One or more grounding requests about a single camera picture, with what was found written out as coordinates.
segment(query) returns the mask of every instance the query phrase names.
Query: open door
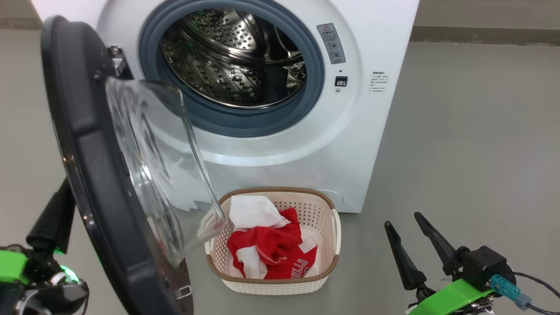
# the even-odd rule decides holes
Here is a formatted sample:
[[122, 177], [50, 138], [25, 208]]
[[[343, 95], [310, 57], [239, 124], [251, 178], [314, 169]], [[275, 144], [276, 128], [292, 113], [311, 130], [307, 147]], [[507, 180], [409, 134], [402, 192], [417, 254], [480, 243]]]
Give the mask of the open door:
[[[221, 231], [224, 216], [181, 92], [115, 78], [105, 44], [86, 23], [48, 19], [41, 54], [67, 177], [121, 302], [130, 314], [193, 314], [184, 257]], [[182, 113], [180, 151], [151, 123], [170, 108]]]

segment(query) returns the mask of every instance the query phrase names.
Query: white washing machine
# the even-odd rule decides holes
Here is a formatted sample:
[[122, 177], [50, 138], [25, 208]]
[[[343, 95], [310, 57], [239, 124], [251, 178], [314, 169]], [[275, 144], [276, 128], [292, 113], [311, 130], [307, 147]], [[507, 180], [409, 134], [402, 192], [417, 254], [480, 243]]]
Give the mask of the white washing machine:
[[[218, 197], [302, 187], [362, 211], [418, 0], [33, 3], [91, 25], [122, 77], [181, 89]], [[150, 117], [165, 150], [187, 147], [179, 111]], [[169, 168], [184, 208], [188, 171]]]

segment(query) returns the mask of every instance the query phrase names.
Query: white towel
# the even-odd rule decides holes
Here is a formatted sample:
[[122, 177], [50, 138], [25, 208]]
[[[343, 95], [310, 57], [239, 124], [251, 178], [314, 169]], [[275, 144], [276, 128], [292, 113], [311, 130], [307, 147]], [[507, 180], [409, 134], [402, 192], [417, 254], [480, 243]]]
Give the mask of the white towel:
[[266, 196], [232, 196], [230, 220], [238, 229], [281, 228], [290, 223]]
[[243, 272], [247, 279], [264, 279], [268, 273], [267, 266], [260, 260], [256, 245], [237, 250], [237, 260], [243, 263]]

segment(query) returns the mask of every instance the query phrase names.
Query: clothes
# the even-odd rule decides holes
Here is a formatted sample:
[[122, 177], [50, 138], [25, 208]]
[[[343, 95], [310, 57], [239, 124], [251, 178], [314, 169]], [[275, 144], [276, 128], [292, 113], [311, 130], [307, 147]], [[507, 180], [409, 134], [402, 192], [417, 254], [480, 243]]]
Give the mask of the clothes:
[[289, 222], [281, 228], [257, 226], [231, 234], [227, 246], [234, 255], [234, 267], [243, 276], [296, 279], [305, 276], [315, 263], [317, 242], [314, 238], [302, 242], [296, 209], [290, 208], [279, 214]]
[[281, 228], [290, 223], [266, 196], [232, 196], [230, 220], [238, 229]]

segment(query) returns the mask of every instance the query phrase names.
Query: stainless steel drum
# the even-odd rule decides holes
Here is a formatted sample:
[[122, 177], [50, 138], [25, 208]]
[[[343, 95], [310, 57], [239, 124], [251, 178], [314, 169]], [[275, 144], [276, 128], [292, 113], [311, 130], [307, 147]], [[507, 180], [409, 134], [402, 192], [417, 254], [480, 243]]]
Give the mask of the stainless steel drum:
[[304, 60], [290, 38], [270, 22], [238, 10], [189, 14], [167, 30], [161, 48], [183, 83], [228, 107], [274, 106], [306, 81]]

